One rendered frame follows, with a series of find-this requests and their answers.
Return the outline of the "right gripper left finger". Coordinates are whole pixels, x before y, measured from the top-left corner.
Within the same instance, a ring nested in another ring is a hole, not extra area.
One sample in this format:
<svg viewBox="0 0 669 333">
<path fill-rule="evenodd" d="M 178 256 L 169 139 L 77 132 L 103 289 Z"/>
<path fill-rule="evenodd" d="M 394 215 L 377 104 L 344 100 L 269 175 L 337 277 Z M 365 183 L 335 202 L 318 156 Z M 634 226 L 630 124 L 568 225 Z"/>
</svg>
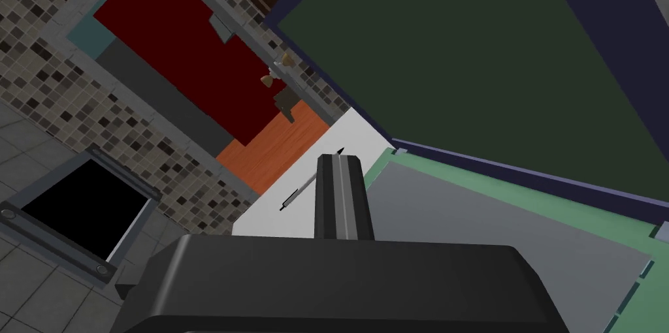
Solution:
<svg viewBox="0 0 669 333">
<path fill-rule="evenodd" d="M 320 240 L 341 240 L 337 225 L 335 193 L 335 165 L 339 153 L 322 154 L 318 157 L 315 180 L 314 237 Z"/>
</svg>

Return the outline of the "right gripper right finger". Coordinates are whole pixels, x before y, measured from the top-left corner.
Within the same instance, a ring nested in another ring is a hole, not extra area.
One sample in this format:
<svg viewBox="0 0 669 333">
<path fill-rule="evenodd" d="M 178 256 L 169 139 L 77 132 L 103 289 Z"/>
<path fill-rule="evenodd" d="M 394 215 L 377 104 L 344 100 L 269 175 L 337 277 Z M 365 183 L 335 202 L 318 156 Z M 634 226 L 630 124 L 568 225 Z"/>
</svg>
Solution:
<svg viewBox="0 0 669 333">
<path fill-rule="evenodd" d="M 355 155 L 340 155 L 340 171 L 344 237 L 346 240 L 374 241 L 367 190 L 359 158 Z"/>
</svg>

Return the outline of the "silver and black pen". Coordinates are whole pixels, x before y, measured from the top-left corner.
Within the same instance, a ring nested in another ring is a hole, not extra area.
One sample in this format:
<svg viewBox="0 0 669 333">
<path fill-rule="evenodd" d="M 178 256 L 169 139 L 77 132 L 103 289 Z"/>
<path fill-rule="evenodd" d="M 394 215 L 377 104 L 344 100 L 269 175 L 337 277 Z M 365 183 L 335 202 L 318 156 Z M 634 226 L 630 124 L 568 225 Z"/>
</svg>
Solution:
<svg viewBox="0 0 669 333">
<path fill-rule="evenodd" d="M 283 201 L 279 211 L 282 211 L 285 207 L 289 206 L 295 199 L 297 199 L 297 197 L 299 197 L 306 190 L 306 188 L 314 182 L 317 176 L 318 172 L 315 172 L 313 175 L 311 175 L 311 177 L 309 177 L 300 188 L 298 188 L 294 193 L 292 193 L 287 199 Z"/>
</svg>

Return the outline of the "white desk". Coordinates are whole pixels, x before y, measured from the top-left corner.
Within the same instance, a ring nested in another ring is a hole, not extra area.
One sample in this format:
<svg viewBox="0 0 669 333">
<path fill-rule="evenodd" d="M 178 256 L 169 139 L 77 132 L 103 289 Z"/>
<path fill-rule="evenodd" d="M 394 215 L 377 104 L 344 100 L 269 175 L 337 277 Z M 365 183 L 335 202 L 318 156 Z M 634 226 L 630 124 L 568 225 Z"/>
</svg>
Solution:
<svg viewBox="0 0 669 333">
<path fill-rule="evenodd" d="M 315 184 L 284 209 L 282 203 L 317 170 L 318 157 L 343 149 L 356 155 L 363 173 L 392 145 L 354 109 L 349 109 L 233 225 L 233 236 L 311 238 L 314 235 Z"/>
</svg>

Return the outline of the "open dark green laptop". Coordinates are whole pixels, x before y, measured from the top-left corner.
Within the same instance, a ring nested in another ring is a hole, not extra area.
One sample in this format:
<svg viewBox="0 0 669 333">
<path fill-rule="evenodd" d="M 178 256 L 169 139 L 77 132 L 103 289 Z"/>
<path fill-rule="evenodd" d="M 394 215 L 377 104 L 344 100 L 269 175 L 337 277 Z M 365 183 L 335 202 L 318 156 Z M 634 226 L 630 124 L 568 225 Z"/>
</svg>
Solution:
<svg viewBox="0 0 669 333">
<path fill-rule="evenodd" d="M 569 333 L 669 333 L 655 0 L 279 0 L 264 25 L 392 145 L 381 240 L 516 250 Z"/>
</svg>

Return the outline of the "red door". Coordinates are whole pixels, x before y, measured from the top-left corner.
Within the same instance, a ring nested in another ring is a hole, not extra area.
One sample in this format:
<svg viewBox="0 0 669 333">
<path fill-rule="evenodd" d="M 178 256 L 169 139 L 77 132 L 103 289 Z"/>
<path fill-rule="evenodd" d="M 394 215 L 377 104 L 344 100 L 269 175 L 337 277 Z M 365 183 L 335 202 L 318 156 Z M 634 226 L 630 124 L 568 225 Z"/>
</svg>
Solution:
<svg viewBox="0 0 669 333">
<path fill-rule="evenodd" d="M 200 147 L 249 144 L 274 119 L 295 123 L 300 97 L 202 0 L 106 0 L 113 35 L 98 63 Z"/>
</svg>

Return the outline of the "black panel with grey frame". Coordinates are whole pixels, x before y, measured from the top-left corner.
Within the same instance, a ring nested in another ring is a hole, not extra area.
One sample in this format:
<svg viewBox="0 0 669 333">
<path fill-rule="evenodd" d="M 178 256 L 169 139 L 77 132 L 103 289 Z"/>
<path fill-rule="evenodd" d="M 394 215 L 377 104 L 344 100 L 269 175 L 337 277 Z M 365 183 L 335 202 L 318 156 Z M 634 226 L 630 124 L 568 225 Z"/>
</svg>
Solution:
<svg viewBox="0 0 669 333">
<path fill-rule="evenodd" d="M 104 288 L 161 197 L 99 146 L 90 146 L 0 202 L 0 233 Z"/>
</svg>

